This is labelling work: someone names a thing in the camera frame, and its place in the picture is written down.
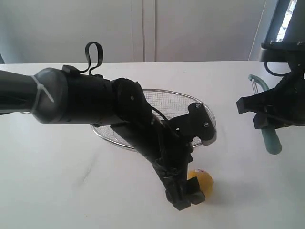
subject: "yellow ball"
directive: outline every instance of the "yellow ball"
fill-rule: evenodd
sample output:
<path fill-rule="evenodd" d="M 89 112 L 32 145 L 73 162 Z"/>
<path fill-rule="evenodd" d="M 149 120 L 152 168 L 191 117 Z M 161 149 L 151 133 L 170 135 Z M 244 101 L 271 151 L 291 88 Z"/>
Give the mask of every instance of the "yellow ball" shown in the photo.
<path fill-rule="evenodd" d="M 202 169 L 196 169 L 196 170 L 191 170 L 187 173 L 188 180 L 193 177 L 197 177 L 200 190 L 204 193 L 205 198 L 208 198 L 213 191 L 213 184 L 214 184 L 211 175 Z"/>

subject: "black strap loop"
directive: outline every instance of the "black strap loop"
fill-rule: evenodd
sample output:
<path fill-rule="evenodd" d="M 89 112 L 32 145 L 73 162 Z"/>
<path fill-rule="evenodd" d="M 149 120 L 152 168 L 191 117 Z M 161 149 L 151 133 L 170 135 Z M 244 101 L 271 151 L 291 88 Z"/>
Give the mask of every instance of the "black strap loop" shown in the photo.
<path fill-rule="evenodd" d="M 90 58 L 90 51 L 89 51 L 89 48 L 92 44 L 95 44 L 96 48 L 97 48 L 97 54 L 98 54 L 98 62 L 97 62 L 97 65 L 90 68 L 91 67 L 91 58 Z M 103 58 L 104 58 L 104 51 L 103 51 L 103 48 L 102 46 L 97 43 L 97 42 L 89 42 L 87 45 L 86 45 L 86 48 L 85 48 L 85 54 L 86 54 L 86 59 L 87 59 L 87 62 L 88 62 L 88 68 L 84 71 L 80 71 L 80 73 L 85 73 L 86 71 L 89 70 L 89 75 L 92 75 L 91 71 L 100 67 L 100 65 L 103 63 Z"/>

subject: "table surface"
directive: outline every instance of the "table surface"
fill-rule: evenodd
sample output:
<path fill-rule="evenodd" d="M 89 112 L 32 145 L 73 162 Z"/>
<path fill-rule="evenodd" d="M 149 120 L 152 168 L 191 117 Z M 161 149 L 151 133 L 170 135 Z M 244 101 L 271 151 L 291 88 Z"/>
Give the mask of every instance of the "table surface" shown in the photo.
<path fill-rule="evenodd" d="M 35 74 L 61 66 L 4 64 L 0 69 Z M 213 176 L 213 194 L 177 211 L 139 153 L 105 142 L 89 125 L 43 125 L 31 115 L 9 114 L 0 117 L 0 228 L 304 228 L 305 128 L 279 129 L 283 150 L 273 156 L 253 127 L 254 114 L 237 112 L 236 101 L 253 94 L 248 74 L 263 77 L 270 87 L 279 81 L 262 63 L 105 63 L 94 72 L 188 94 L 209 105 L 217 141 L 196 148 L 189 168 Z"/>

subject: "teal tool handle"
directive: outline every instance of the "teal tool handle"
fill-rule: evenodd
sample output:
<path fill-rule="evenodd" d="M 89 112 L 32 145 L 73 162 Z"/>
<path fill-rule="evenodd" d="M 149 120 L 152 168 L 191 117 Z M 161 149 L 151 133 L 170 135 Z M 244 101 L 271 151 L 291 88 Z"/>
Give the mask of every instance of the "teal tool handle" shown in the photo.
<path fill-rule="evenodd" d="M 282 151 L 282 145 L 274 128 L 262 129 L 265 147 L 268 153 L 277 155 Z"/>

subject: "mesh basket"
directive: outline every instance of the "mesh basket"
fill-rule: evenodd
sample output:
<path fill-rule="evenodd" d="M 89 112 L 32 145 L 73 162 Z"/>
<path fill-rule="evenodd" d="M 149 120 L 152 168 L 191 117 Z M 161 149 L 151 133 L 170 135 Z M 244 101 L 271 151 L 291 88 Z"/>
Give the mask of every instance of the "mesh basket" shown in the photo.
<path fill-rule="evenodd" d="M 180 115 L 186 115 L 188 114 L 188 106 L 191 103 L 202 103 L 200 100 L 195 99 L 191 96 L 178 93 L 178 92 L 172 92 L 172 91 L 166 91 L 166 90 L 157 90 L 157 89 L 143 89 L 145 98 L 147 102 L 157 108 L 161 113 L 167 117 L 167 119 L 174 118 L 176 116 Z M 211 112 L 211 110 L 208 108 L 207 105 L 202 103 L 207 110 L 207 113 L 214 125 L 216 127 L 216 120 Z M 155 111 L 153 113 L 160 119 L 163 120 L 160 115 L 158 115 Z M 115 133 L 109 125 L 107 126 L 101 126 L 101 127 L 94 127 L 92 126 L 93 131 L 104 140 L 111 142 L 117 146 L 134 150 L 134 148 L 127 143 L 123 138 L 121 138 L 117 133 Z M 192 146 L 196 147 L 201 145 L 201 140 L 199 138 L 194 138 L 192 141 Z"/>

